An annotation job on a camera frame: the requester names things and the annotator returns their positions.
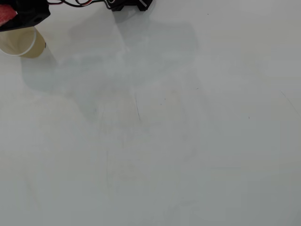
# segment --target black electronic component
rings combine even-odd
[[[32,27],[50,16],[49,5],[67,4],[72,7],[86,7],[97,2],[104,2],[108,9],[112,11],[121,11],[124,6],[137,6],[140,11],[146,11],[153,0],[87,0],[80,3],[80,0],[75,0],[76,4],[70,3],[68,0],[0,0],[1,4],[10,5],[17,15],[6,24],[0,26],[0,32]]]
[[[0,27],[0,32],[32,27],[50,16],[46,0],[0,0],[0,4],[10,5],[17,15]]]
[[[121,11],[124,6],[137,6],[140,11],[146,11],[151,5],[152,0],[107,0],[112,7],[112,11]]]

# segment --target cup rim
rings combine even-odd
[[[23,53],[20,53],[20,54],[9,54],[9,53],[4,52],[1,48],[0,48],[0,51],[4,54],[8,55],[8,56],[11,56],[11,57],[19,57],[19,56],[22,56],[22,55],[28,53],[29,50],[32,49],[32,47],[33,47],[33,45],[34,45],[34,43],[36,42],[36,39],[37,39],[37,29],[35,27],[32,27],[32,28],[33,28],[33,32],[34,32],[33,40],[32,40],[31,45],[29,46],[29,48],[26,51],[24,51]]]

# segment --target cable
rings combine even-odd
[[[62,1],[60,1],[60,2],[48,2],[48,5],[61,5],[61,4],[63,4]]]
[[[69,3],[69,2],[67,2],[66,0],[60,0],[60,1],[61,1],[61,2],[58,2],[58,3],[52,3],[52,2],[49,2],[48,4],[49,4],[49,5],[60,5],[60,4],[65,3],[65,4],[67,4],[68,6],[72,6],[72,7],[76,7],[76,8],[82,8],[82,7],[89,6],[89,5],[93,4],[93,3],[104,2],[107,9],[113,9],[113,8],[117,8],[117,7],[123,6],[123,5],[125,4],[125,2],[127,2],[128,0],[124,0],[124,1],[122,1],[122,3],[117,4],[117,5],[113,6],[113,7],[110,7],[110,6],[108,5],[108,3],[107,3],[106,0],[88,0],[88,1],[85,2],[85,3],[80,3],[79,0],[75,0],[75,1],[78,3],[78,5],[74,5],[74,4],[72,4],[72,3]]]
[[[80,3],[79,0],[75,0],[75,1],[76,1],[77,4],[79,4],[81,6],[87,6],[87,5],[89,5],[92,2],[92,0],[88,0],[88,1],[86,1],[84,3]]]

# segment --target white table surface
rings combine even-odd
[[[51,7],[0,55],[1,226],[301,225],[301,3]]]

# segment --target clear plastic cup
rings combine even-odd
[[[36,58],[46,43],[35,27],[0,32],[0,50],[14,57]]]

